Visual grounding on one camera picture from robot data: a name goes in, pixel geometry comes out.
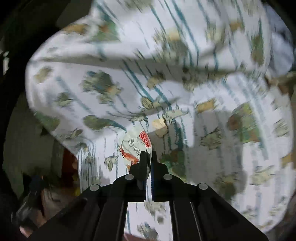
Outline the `white shrimp snack wrapper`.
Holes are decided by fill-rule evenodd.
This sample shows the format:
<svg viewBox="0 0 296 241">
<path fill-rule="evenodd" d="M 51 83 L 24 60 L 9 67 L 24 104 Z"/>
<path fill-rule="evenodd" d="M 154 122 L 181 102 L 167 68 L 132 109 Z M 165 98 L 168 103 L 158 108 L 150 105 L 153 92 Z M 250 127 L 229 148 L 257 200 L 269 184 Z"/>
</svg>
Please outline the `white shrimp snack wrapper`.
<svg viewBox="0 0 296 241">
<path fill-rule="evenodd" d="M 141 126 L 134 126 L 119 139 L 119 151 L 128 170 L 140 161 L 140 153 L 152 153 L 148 134 Z"/>
</svg>

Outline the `cat patterned white cloth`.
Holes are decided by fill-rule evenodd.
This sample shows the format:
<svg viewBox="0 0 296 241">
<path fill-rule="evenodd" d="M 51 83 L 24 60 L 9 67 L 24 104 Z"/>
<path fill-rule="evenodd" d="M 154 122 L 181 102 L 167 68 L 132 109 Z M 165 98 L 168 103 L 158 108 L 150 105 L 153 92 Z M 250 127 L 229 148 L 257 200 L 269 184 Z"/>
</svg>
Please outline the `cat patterned white cloth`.
<svg viewBox="0 0 296 241">
<path fill-rule="evenodd" d="M 259 230 L 295 192 L 292 111 L 272 76 L 261 1 L 94 1 L 26 68 L 30 109 L 78 160 L 80 188 L 126 174 L 134 126 L 184 182 L 207 183 Z"/>
</svg>

